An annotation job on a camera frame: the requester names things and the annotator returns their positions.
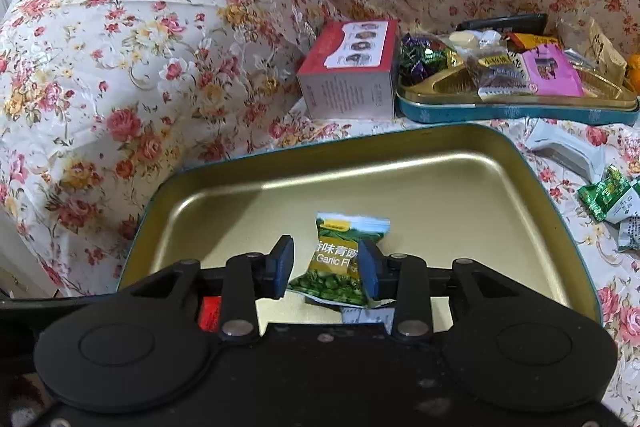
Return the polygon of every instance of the garlic green pea snack bag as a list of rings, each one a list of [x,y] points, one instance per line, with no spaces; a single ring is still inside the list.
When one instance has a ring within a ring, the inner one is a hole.
[[[385,237],[388,219],[318,213],[318,245],[306,273],[289,282],[287,289],[322,304],[365,307],[358,272],[358,241],[377,243]]]

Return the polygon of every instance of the red box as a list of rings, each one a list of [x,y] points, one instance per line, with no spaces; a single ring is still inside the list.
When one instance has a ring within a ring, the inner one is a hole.
[[[327,23],[298,70],[311,118],[393,120],[398,21]]]

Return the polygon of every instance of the gold plastic tray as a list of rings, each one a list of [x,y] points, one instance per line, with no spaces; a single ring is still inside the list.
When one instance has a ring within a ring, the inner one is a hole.
[[[385,253],[450,267],[472,257],[600,320],[591,280],[545,189],[511,142],[474,124],[448,125],[294,148],[173,176],[148,206],[120,285],[179,259],[204,267],[295,241],[292,277],[318,243],[316,212],[388,217]],[[434,325],[450,327],[445,298]],[[332,309],[287,292],[258,302],[268,322],[339,323]]]
[[[398,95],[425,104],[514,104],[635,110],[636,94],[609,82],[596,71],[574,66],[582,80],[584,96],[492,96],[482,100],[464,66],[440,71],[415,86],[398,85]]]

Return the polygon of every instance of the floral tablecloth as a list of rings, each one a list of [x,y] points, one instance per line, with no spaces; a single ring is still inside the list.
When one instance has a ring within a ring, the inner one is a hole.
[[[329,18],[393,16],[447,30],[542,10],[594,16],[636,51],[639,0],[14,0],[0,25],[0,203],[68,295],[113,291],[151,195],[176,169],[258,150],[412,126],[312,123],[295,71]],[[485,123],[519,144],[534,122]],[[640,172],[640,135],[558,122]],[[630,424],[640,398],[639,261],[575,199],[583,183],[526,153],[567,221],[620,363],[606,402]]]

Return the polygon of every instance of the red and white box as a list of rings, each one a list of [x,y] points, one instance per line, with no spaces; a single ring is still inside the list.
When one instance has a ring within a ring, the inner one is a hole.
[[[298,70],[311,118],[393,120],[398,21],[330,21]]]

